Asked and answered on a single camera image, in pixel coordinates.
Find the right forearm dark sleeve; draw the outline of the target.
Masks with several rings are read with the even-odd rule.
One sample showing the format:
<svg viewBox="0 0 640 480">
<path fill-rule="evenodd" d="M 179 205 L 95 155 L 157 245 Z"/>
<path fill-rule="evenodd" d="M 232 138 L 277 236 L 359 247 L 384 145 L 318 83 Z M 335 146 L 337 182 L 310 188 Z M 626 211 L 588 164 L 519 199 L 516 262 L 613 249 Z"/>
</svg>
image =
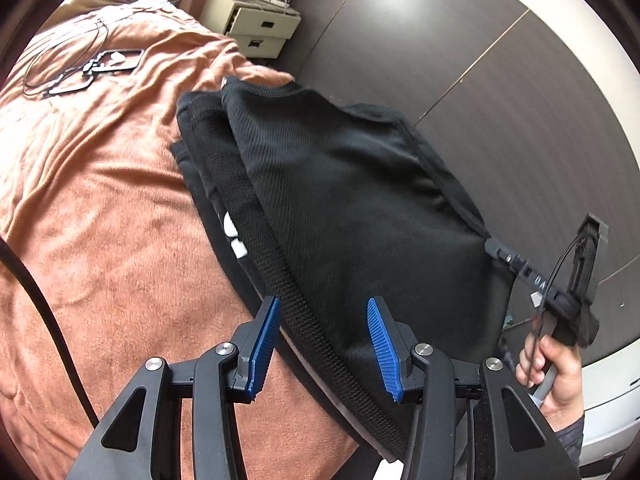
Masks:
<svg viewBox="0 0 640 480">
<path fill-rule="evenodd" d="M 562 444 L 564 451 L 576 469 L 579 468 L 582 442 L 584 442 L 585 416 L 578 418 L 565 428 L 555 431 L 555 437 Z"/>
</svg>

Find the right hand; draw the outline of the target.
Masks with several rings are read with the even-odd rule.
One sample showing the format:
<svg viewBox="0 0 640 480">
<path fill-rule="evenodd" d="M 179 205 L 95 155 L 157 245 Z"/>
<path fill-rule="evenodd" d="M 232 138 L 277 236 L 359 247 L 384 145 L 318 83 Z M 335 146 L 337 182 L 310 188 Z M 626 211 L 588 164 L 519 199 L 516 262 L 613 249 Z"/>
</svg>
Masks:
<svg viewBox="0 0 640 480">
<path fill-rule="evenodd" d="M 552 430 L 558 432 L 585 413 L 580 349 L 566 346 L 549 335 L 537 339 L 529 334 L 518 355 L 515 377 L 526 388 L 539 386 L 546 378 L 544 367 L 548 363 L 556 368 L 556 375 L 540 410 Z"/>
</svg>

